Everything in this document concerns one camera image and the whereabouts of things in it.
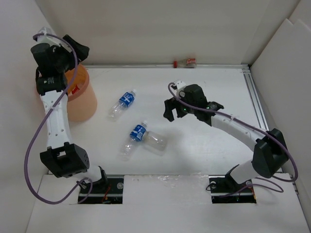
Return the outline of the red label white bottle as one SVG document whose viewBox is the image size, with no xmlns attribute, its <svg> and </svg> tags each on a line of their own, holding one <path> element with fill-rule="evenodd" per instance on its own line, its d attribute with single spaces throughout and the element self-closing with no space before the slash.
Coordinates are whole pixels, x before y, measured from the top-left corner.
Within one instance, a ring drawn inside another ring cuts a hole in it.
<svg viewBox="0 0 311 233">
<path fill-rule="evenodd" d="M 75 95 L 75 93 L 78 92 L 82 87 L 83 87 L 82 84 L 80 84 L 80 83 L 79 83 L 79 84 L 76 84 L 76 85 L 74 86 L 74 88 L 71 90 L 70 94 L 71 94 L 71 95 Z"/>
</svg>

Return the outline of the red cap brown label bottle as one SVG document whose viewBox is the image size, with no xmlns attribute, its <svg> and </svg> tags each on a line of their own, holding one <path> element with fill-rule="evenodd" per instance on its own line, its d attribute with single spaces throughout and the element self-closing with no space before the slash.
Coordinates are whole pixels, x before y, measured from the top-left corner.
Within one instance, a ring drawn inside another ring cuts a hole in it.
<svg viewBox="0 0 311 233">
<path fill-rule="evenodd" d="M 195 58 L 186 58 L 173 62 L 173 68 L 196 68 L 197 61 Z"/>
</svg>

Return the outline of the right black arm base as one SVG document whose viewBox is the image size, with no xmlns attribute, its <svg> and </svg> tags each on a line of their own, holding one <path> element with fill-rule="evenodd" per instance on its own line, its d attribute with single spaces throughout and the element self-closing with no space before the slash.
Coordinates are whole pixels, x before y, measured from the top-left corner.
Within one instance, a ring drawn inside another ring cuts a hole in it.
<svg viewBox="0 0 311 233">
<path fill-rule="evenodd" d="M 257 203 L 251 180 L 238 184 L 225 175 L 210 175 L 208 180 L 212 204 Z"/>
</svg>

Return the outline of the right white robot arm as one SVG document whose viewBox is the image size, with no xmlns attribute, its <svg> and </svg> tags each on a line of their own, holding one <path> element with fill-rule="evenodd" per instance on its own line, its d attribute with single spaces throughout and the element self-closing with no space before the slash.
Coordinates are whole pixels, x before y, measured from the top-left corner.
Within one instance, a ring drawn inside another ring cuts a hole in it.
<svg viewBox="0 0 311 233">
<path fill-rule="evenodd" d="M 174 121 L 173 110 L 178 118 L 194 115 L 197 120 L 226 132 L 252 151 L 252 159 L 236 165 L 225 174 L 224 183 L 228 190 L 236 191 L 247 180 L 257 176 L 271 178 L 289 160 L 281 131 L 257 129 L 226 114 L 223 112 L 224 106 L 208 101 L 197 84 L 186 85 L 182 81 L 176 81 L 169 83 L 168 90 L 172 98 L 165 100 L 163 114 L 168 121 Z"/>
</svg>

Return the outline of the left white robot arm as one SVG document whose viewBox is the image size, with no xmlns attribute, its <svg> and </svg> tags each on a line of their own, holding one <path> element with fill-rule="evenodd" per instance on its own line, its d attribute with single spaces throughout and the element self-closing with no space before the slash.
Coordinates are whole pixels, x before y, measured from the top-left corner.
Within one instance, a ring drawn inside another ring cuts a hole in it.
<svg viewBox="0 0 311 233">
<path fill-rule="evenodd" d="M 36 89 L 45 109 L 47 146 L 40 153 L 41 162 L 56 177 L 90 178 L 91 186 L 97 192 L 108 188 L 105 171 L 92 166 L 87 152 L 72 141 L 65 73 L 88 57 L 89 47 L 81 45 L 69 35 L 54 38 L 50 33 L 35 37 L 37 44 L 31 53 L 38 65 L 35 72 Z"/>
</svg>

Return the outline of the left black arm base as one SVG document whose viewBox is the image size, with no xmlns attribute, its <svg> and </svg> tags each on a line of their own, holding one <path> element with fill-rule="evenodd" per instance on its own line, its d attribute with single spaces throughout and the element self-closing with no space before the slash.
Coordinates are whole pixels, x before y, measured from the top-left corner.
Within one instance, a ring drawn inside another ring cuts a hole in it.
<svg viewBox="0 0 311 233">
<path fill-rule="evenodd" d="M 80 186 L 79 204 L 122 204 L 123 202 L 123 176 L 108 176 L 107 184 L 104 186 L 94 184 L 88 195 L 89 188 L 89 183 Z"/>
</svg>

